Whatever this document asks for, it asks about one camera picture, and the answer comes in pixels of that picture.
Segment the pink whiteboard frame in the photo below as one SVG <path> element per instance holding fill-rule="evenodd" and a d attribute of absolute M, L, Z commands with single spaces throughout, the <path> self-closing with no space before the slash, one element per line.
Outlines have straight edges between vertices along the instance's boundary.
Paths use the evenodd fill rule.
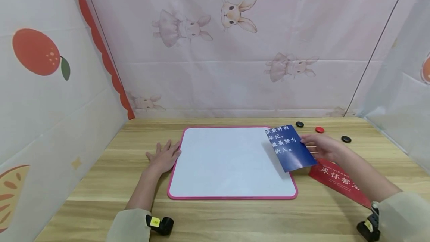
<path fill-rule="evenodd" d="M 244 125 L 239 125 L 239 126 L 214 126 L 214 127 L 204 127 L 204 126 L 195 126 L 195 127 L 187 127 L 184 129 L 184 131 L 182 132 L 182 137 L 181 137 L 181 146 L 182 146 L 182 140 L 184 139 L 184 135 L 186 134 L 187 129 L 192 129 L 192 128 L 262 128 L 262 127 L 268 127 L 268 128 L 272 128 L 270 126 L 266 126 L 266 125 L 255 125 L 255 126 L 244 126 Z M 172 194 L 170 194 L 170 186 L 172 185 L 172 180 L 173 180 L 173 175 L 175 174 L 175 168 L 176 168 L 176 163 L 173 166 L 172 169 L 172 173 L 170 175 L 170 180 L 169 180 L 169 186 L 167 187 L 167 196 L 172 199 L 172 200 L 291 200 L 291 199 L 295 199 L 298 195 L 298 188 L 297 188 L 297 184 L 294 180 L 293 175 L 290 173 L 290 177 L 291 180 L 293 182 L 294 188 L 296 193 L 293 196 L 205 196 L 205 197 L 200 197 L 200 196 L 190 196 L 190 197 L 175 197 Z"/>

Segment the red card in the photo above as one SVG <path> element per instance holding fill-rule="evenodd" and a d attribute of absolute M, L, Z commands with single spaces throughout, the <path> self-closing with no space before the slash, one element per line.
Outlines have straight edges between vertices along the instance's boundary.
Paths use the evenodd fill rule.
<path fill-rule="evenodd" d="M 312 166 L 309 172 L 311 178 L 343 194 L 354 202 L 370 208 L 369 199 L 357 188 L 340 166 L 323 159 L 317 159 L 317 162 L 318 165 Z"/>

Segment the pink backdrop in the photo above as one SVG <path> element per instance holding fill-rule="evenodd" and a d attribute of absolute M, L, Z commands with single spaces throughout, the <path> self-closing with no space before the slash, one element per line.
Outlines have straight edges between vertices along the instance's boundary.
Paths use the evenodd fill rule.
<path fill-rule="evenodd" d="M 416 0 L 91 1 L 136 117 L 341 117 Z"/>

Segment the star print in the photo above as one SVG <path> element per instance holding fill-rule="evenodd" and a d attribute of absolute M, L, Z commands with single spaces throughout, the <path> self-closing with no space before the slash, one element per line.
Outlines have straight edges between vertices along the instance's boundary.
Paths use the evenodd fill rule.
<path fill-rule="evenodd" d="M 80 165 L 82 165 L 82 162 L 80 161 L 80 158 L 79 157 L 77 157 L 76 158 L 76 160 L 74 160 L 73 162 L 72 162 L 72 166 L 73 166 L 73 168 L 76 170 L 76 169 L 78 169 L 79 168 L 79 166 Z"/>

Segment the whiteboard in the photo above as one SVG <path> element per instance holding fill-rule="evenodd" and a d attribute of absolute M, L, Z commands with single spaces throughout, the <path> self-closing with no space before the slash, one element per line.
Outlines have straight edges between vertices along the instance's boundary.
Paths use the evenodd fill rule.
<path fill-rule="evenodd" d="M 185 129 L 168 196 L 176 200 L 294 199 L 297 186 L 283 171 L 266 129 Z"/>

